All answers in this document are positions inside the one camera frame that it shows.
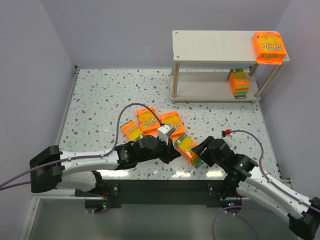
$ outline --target snack box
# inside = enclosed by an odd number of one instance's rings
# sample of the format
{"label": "snack box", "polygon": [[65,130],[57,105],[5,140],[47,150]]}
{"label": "snack box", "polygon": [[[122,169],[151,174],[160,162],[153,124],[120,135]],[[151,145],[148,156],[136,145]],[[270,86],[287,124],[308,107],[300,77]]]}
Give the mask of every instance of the snack box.
{"label": "snack box", "polygon": [[122,129],[122,131],[130,141],[136,141],[138,139],[143,139],[145,137],[141,129],[133,120],[126,122],[120,128]]}
{"label": "snack box", "polygon": [[287,52],[279,32],[257,31],[252,41],[258,64],[282,64]]}
{"label": "snack box", "polygon": [[[154,106],[150,106],[151,110],[156,113]],[[139,126],[144,135],[157,135],[160,123],[155,116],[146,108],[135,111],[139,120]]]}
{"label": "snack box", "polygon": [[177,111],[159,114],[159,119],[163,124],[171,124],[175,128],[174,133],[170,137],[173,141],[185,133],[184,125]]}
{"label": "snack box", "polygon": [[197,146],[197,144],[187,136],[187,134],[183,134],[179,138],[177,138],[174,142],[174,148],[184,156],[189,163],[194,166],[196,169],[202,165],[202,160],[191,150]]}

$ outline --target lavender wall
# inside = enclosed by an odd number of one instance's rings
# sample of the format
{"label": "lavender wall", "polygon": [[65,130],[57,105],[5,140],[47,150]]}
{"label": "lavender wall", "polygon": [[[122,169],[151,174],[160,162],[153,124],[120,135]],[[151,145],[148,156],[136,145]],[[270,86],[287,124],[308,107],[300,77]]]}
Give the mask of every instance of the lavender wall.
{"label": "lavender wall", "polygon": [[[72,79],[73,65],[40,0],[1,0],[0,183],[54,144]],[[18,239],[30,198],[29,186],[0,192],[0,239]]]}
{"label": "lavender wall", "polygon": [[310,197],[320,196],[319,9],[319,0],[289,4],[276,30],[291,61],[261,100],[281,172]]}
{"label": "lavender wall", "polygon": [[68,55],[90,68],[170,67],[173,30],[273,30],[290,0],[42,0]]}

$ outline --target speckled floor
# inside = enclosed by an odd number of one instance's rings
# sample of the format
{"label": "speckled floor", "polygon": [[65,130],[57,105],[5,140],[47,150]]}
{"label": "speckled floor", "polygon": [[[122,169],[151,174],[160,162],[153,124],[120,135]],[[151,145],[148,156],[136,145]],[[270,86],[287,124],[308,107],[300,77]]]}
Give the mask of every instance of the speckled floor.
{"label": "speckled floor", "polygon": [[[240,103],[176,103],[170,101],[170,69],[82,69],[80,70],[64,126],[60,148],[69,152],[89,152],[112,147],[117,118],[126,105],[143,103],[154,106],[157,113],[177,110],[187,135],[201,143],[207,136],[221,137],[226,129],[242,129],[255,134],[263,144],[263,167],[279,179],[276,159],[268,138],[259,105]],[[137,121],[136,109],[131,107],[121,122]],[[127,142],[120,132],[119,144]],[[244,133],[233,135],[233,150],[257,160],[260,147]],[[225,172],[205,163],[195,169],[183,157],[170,164],[160,160],[139,163],[128,170],[100,171],[106,179],[130,180],[220,180]]]}

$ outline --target black base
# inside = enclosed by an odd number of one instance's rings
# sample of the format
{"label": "black base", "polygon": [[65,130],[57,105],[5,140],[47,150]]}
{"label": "black base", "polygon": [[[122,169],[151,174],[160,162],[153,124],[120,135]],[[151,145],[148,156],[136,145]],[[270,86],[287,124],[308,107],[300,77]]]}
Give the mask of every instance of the black base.
{"label": "black base", "polygon": [[[206,205],[213,208],[229,204],[228,200],[221,200],[219,192],[215,190],[222,182],[222,180],[103,180],[103,190],[95,188],[89,193],[106,192],[111,201],[111,208],[121,208],[122,204]],[[74,195],[90,197],[89,194],[79,190],[76,190]],[[241,205],[241,201],[232,201],[232,204]]]}

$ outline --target orange box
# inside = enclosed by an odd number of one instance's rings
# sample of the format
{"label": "orange box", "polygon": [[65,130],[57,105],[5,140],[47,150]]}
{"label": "orange box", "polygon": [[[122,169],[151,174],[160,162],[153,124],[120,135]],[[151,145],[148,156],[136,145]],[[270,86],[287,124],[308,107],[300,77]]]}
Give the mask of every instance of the orange box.
{"label": "orange box", "polygon": [[196,169],[202,165],[202,160],[192,151],[197,144],[187,134],[181,135],[173,145]]}
{"label": "orange box", "polygon": [[287,52],[280,33],[276,31],[256,31],[252,41],[258,64],[282,64]]}
{"label": "orange box", "polygon": [[[156,113],[154,106],[150,106],[150,109]],[[135,111],[138,117],[140,129],[144,135],[157,135],[160,123],[157,121],[155,116],[146,108],[142,108]]]}
{"label": "orange box", "polygon": [[228,79],[233,95],[235,95],[236,92],[247,92],[249,90],[250,82],[243,69],[231,69]]}
{"label": "orange box", "polygon": [[121,126],[121,129],[130,141],[136,141],[145,137],[136,122],[133,120],[130,120],[123,124]]}
{"label": "orange box", "polygon": [[175,128],[174,133],[170,137],[173,141],[185,133],[184,125],[177,111],[159,114],[159,118],[163,124],[171,124]]}

